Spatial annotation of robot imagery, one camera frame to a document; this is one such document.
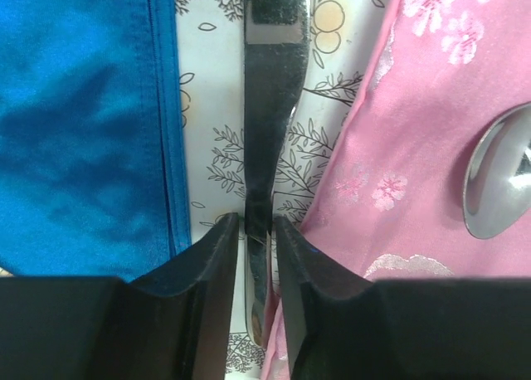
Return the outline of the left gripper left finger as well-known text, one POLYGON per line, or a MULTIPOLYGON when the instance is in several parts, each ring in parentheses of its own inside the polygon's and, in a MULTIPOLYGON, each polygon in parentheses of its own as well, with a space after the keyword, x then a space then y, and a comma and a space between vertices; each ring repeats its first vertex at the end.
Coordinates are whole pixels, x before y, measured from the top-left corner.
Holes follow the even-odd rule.
POLYGON ((239 217, 227 213, 185 252, 125 282, 4 277, 4 379, 222 379, 239 217))

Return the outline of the silver knife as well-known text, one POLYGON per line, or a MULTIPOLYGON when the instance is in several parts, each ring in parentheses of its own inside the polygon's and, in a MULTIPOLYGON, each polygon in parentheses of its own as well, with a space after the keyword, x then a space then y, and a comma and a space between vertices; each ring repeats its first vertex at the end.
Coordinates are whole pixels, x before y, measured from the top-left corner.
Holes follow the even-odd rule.
POLYGON ((309 62, 309 0, 244 0, 246 328, 268 344, 275 174, 309 62))

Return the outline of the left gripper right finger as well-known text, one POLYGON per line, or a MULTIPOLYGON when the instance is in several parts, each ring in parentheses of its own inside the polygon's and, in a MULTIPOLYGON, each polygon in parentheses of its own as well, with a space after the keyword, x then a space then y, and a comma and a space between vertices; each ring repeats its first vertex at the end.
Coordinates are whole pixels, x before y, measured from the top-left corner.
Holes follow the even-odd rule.
POLYGON ((529 279, 371 282, 275 230, 293 379, 529 378, 529 279))

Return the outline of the blue cloth napkin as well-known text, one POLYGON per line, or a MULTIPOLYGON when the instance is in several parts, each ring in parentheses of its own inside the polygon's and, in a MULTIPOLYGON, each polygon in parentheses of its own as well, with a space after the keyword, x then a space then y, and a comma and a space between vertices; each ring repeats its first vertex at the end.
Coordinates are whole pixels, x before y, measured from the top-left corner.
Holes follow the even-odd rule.
POLYGON ((190 245, 174 0, 1 0, 1 267, 133 280, 190 245))

